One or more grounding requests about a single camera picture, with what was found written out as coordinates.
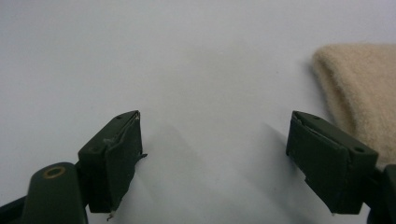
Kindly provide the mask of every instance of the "white surface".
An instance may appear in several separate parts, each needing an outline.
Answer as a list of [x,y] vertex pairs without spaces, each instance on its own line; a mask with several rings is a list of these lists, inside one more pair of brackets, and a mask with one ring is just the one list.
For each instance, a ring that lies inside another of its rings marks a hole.
[[[292,110],[329,119],[318,47],[395,42],[388,1],[1,1],[0,204],[139,109],[148,157],[112,223],[365,223],[285,155]],[[106,223],[92,215],[90,223]]]

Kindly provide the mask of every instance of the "screw hole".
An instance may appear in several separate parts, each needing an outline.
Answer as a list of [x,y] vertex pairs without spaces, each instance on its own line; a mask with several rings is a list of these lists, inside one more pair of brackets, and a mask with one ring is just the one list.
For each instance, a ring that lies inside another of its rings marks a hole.
[[364,152],[364,149],[361,147],[355,147],[355,151],[362,153]]
[[43,177],[46,179],[53,179],[56,178],[62,174],[64,174],[64,172],[66,171],[66,169],[62,166],[55,166],[52,168],[49,168],[48,170],[46,170],[46,172],[44,172]]

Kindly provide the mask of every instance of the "white background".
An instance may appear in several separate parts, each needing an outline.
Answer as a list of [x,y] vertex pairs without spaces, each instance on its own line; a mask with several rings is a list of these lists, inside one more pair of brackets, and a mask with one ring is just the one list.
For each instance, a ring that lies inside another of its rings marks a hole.
[[331,120],[315,50],[395,42],[395,21],[392,0],[0,1],[0,204],[138,109],[148,157],[109,223],[365,223],[285,147],[292,110]]

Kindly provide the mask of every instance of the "white tabletop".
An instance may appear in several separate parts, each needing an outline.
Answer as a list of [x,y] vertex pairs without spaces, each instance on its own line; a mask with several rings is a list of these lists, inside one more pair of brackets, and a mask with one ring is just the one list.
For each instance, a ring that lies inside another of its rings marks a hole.
[[333,216],[285,147],[292,110],[331,118],[315,49],[395,42],[395,11],[393,0],[1,1],[0,204],[138,109],[148,157],[112,223],[365,223],[366,206]]

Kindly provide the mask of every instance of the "beige cloth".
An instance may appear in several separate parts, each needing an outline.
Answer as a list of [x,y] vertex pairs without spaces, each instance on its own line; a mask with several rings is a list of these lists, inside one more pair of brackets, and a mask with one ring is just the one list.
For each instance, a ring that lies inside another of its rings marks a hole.
[[336,124],[396,163],[396,45],[340,44],[319,49],[314,70]]

